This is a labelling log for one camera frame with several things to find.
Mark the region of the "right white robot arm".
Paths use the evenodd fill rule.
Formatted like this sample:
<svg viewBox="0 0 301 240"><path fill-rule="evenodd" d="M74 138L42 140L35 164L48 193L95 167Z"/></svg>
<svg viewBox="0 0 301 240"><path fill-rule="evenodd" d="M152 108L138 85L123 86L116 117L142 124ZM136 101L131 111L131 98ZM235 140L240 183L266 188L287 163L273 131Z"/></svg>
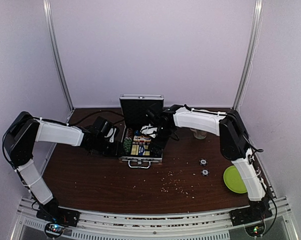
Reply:
<svg viewBox="0 0 301 240"><path fill-rule="evenodd" d="M147 109L149 119L143 134L153 138L155 147L163 150L178 128L188 128L214 134L219 137L221 155L232 162L246 187L249 206L243 210L233 210L231 216L236 220L261 221L272 216L269 201L271 196L255 163L255 153L259 151L249 141L249 134L239 113L209 111L191 108L187 105L172 105L155 111Z"/></svg>

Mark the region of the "aluminium poker case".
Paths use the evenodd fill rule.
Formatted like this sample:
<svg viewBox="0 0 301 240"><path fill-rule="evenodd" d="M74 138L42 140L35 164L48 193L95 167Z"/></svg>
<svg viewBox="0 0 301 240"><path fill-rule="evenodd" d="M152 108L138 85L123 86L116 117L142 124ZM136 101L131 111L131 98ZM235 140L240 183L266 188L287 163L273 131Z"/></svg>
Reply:
<svg viewBox="0 0 301 240"><path fill-rule="evenodd" d="M164 107L164 97L162 95L138 95L138 94L124 94L119 98L121 111L124 120L124 129L121 138L121 152L119 159L123 162L127 162L127 165L131 169L149 169L152 164L159 164L163 160L163 154L161 157L155 157L151 154L150 144L151 142L143 142L148 145L150 155L137 156L131 155L132 144L141 142L134 142L130 148L130 153L125 154L123 151L123 141L127 132L127 129L133 130L134 135L141 135L140 130L142 126L146 125L146 110L148 108L160 109Z"/></svg>

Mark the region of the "red playing card deck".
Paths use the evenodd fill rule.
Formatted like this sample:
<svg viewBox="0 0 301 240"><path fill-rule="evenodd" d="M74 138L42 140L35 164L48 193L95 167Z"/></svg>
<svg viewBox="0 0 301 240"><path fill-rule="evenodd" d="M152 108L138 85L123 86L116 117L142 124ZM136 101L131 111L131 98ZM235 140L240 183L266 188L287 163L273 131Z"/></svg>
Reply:
<svg viewBox="0 0 301 240"><path fill-rule="evenodd" d="M150 136L142 135L142 134L135 134L133 137L134 142L138 143L149 143L151 142L152 138Z"/></svg>

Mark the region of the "left row poker chips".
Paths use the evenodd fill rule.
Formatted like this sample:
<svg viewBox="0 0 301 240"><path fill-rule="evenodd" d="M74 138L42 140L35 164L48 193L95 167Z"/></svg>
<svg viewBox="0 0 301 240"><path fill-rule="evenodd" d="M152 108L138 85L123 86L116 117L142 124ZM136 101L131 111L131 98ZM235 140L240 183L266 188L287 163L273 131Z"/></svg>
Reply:
<svg viewBox="0 0 301 240"><path fill-rule="evenodd" d="M131 128L128 128L123 140L123 152L129 154L133 142L134 132Z"/></svg>

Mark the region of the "purple poker chip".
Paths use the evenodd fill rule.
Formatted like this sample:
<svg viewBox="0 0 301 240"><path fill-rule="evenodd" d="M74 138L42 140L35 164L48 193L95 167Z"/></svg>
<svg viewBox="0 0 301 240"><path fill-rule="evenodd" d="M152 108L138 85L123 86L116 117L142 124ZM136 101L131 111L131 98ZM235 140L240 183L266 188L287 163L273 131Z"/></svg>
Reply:
<svg viewBox="0 0 301 240"><path fill-rule="evenodd" d="M209 170L208 169L202 169L201 170L201 175L204 176L204 177L207 177L208 175L210 174Z"/></svg>
<svg viewBox="0 0 301 240"><path fill-rule="evenodd" d="M208 162L207 162L207 160L206 159L201 159L200 161L199 161L199 164L201 165L201 166L206 166L207 164L208 164Z"/></svg>

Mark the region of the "purple poker chip top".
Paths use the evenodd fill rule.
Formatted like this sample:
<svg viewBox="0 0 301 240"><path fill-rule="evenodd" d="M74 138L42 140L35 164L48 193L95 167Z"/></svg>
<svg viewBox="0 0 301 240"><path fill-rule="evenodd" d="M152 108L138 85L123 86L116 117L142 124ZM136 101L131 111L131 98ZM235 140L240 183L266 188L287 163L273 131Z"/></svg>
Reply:
<svg viewBox="0 0 301 240"><path fill-rule="evenodd" d="M206 166L207 164L208 164L208 162L207 162L207 160L206 159L201 159L200 161L199 161L199 164L201 165L201 166Z"/></svg>

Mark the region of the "Texas Hold'em card box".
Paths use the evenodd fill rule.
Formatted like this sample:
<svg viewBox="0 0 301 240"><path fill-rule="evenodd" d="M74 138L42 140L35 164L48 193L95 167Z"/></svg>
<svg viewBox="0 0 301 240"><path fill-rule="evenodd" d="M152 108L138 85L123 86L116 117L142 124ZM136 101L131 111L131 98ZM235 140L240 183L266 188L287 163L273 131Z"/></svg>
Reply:
<svg viewBox="0 0 301 240"><path fill-rule="evenodd" d="M149 145L142 142L132 144L130 154L134 156L149 156L151 151L149 150Z"/></svg>

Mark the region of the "purple poker chip middle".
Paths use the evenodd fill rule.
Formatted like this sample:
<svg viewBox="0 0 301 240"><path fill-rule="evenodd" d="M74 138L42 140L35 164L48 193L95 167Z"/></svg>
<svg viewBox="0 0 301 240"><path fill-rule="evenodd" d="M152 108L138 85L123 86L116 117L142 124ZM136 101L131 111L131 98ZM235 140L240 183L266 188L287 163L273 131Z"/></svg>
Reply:
<svg viewBox="0 0 301 240"><path fill-rule="evenodd" d="M210 174L209 170L208 169L202 169L201 170L201 175L204 176L204 177L207 177L208 175Z"/></svg>

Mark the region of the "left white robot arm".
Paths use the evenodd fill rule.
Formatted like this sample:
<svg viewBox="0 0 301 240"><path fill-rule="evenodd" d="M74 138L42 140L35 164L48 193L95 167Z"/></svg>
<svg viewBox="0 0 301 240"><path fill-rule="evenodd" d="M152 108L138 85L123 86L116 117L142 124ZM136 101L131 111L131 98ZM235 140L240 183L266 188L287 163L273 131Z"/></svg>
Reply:
<svg viewBox="0 0 301 240"><path fill-rule="evenodd" d="M67 145L88 153L118 157L122 151L121 143L116 140L118 133L116 124L102 116L83 126L80 120L60 122L21 111L3 134L1 149L6 161L38 204L38 217L55 223L68 223L70 215L63 212L38 169L37 158L42 156L39 146L44 146L46 153L53 146Z"/></svg>

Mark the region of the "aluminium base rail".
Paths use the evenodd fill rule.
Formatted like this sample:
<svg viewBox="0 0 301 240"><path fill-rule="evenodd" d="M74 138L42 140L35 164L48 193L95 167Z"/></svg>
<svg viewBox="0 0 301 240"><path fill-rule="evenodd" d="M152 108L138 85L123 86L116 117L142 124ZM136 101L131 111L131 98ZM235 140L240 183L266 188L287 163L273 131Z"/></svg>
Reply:
<svg viewBox="0 0 301 240"><path fill-rule="evenodd" d="M22 198L8 240L50 240L44 233L47 221L36 217L33 200ZM301 240L286 197L270 203L273 216L263 221L234 225L226 208L176 214L124 214L66 208L79 212L77 226L70 226L57 240ZM266 234L252 237L252 225L265 224Z"/></svg>

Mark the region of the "beige ceramic mug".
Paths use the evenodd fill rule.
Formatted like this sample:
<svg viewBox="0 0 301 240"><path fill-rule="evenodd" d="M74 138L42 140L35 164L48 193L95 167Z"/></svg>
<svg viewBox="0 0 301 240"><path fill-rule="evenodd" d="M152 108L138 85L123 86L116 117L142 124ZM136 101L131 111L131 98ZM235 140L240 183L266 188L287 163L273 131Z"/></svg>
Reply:
<svg viewBox="0 0 301 240"><path fill-rule="evenodd" d="M198 140L204 140L207 137L207 132L203 130L193 129L193 136Z"/></svg>

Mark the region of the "green plate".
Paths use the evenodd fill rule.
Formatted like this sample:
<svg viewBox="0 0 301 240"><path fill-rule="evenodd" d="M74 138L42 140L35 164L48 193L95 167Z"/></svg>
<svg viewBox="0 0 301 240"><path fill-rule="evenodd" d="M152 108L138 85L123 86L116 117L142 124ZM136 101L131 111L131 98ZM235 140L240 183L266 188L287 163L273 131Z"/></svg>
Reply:
<svg viewBox="0 0 301 240"><path fill-rule="evenodd" d="M239 171L234 165L229 166L224 171L223 181L226 187L236 194L245 194L248 192Z"/></svg>

